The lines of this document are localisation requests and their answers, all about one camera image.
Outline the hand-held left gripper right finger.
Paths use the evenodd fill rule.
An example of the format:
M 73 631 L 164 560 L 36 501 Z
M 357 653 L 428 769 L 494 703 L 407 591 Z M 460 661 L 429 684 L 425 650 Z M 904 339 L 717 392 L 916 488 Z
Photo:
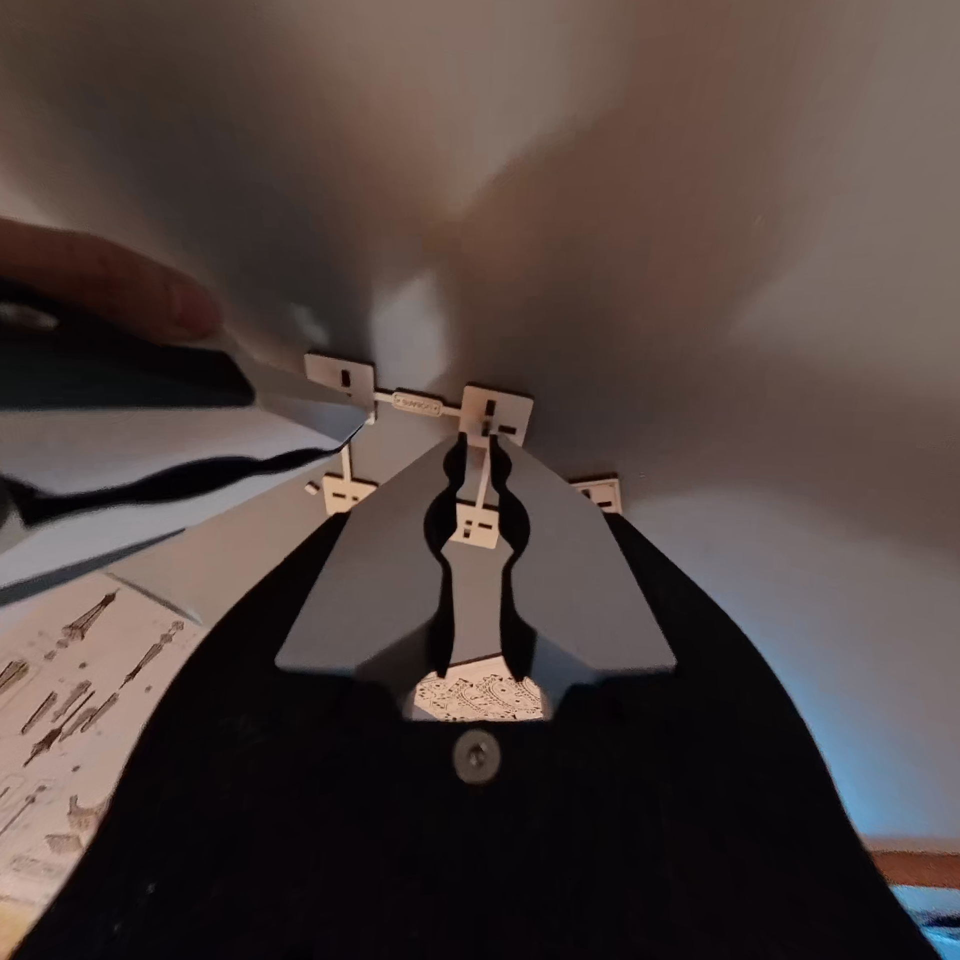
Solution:
M 548 714 L 570 688 L 671 674 L 677 659 L 610 521 L 510 438 L 488 440 L 498 495 L 501 651 L 515 679 L 538 687 Z

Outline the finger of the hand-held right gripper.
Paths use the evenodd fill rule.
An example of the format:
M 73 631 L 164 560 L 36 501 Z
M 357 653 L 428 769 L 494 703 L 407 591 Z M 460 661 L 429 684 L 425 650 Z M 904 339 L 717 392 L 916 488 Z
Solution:
M 205 459 L 119 486 L 56 493 L 2 477 L 3 607 L 154 546 L 318 459 Z
M 84 364 L 34 409 L 2 411 L 12 501 L 195 501 L 268 485 L 341 452 L 374 415 L 374 369 L 316 353 L 293 374 L 251 357 L 175 349 L 197 371 Z

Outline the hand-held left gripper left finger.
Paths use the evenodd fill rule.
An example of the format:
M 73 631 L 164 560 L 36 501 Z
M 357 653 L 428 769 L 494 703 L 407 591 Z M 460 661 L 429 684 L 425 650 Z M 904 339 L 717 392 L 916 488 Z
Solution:
M 467 436 L 436 444 L 353 507 L 276 657 L 294 674 L 374 682 L 404 707 L 445 677 L 455 638 L 444 554 L 458 528 Z

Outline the wooden linked squares piece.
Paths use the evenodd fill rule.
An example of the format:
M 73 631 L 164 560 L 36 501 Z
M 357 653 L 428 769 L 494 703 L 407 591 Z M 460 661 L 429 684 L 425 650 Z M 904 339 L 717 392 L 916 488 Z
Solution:
M 487 502 L 492 474 L 490 438 L 496 436 L 522 446 L 534 409 L 532 397 L 468 384 L 461 400 L 453 403 L 438 394 L 386 389 L 378 385 L 374 364 L 316 351 L 304 355 L 303 366 L 310 381 L 363 409 L 369 425 L 388 408 L 420 418 L 456 422 L 458 432 L 466 437 L 469 453 L 466 493 L 458 495 L 458 526 L 452 541 L 490 550 L 498 546 L 498 510 Z

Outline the person's right hand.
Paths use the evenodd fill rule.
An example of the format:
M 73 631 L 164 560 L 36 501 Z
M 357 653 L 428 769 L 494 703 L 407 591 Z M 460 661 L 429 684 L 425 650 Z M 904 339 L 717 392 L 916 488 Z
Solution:
M 222 329 L 222 310 L 198 281 L 86 233 L 3 218 L 1 275 L 157 344 L 198 342 Z

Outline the bordered wooden square tile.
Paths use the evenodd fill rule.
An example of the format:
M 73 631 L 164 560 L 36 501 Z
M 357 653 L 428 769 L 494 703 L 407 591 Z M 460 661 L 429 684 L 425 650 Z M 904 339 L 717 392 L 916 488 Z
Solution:
M 569 484 L 603 512 L 622 515 L 621 486 L 617 473 L 572 479 Z

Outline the engraved wooden rectangular plate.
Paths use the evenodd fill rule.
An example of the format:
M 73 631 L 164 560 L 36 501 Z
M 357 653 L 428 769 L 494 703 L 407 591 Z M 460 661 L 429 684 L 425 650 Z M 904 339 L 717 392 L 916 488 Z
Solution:
M 446 723 L 527 722 L 546 718 L 541 691 L 498 668 L 445 678 L 429 676 L 416 688 L 414 718 Z

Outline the paper instruction sheet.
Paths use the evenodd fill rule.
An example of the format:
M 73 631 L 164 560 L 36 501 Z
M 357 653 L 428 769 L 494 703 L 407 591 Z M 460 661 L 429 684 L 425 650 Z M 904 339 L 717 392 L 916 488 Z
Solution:
M 206 634 L 97 573 L 2 621 L 2 901 L 39 911 L 57 894 L 147 720 Z

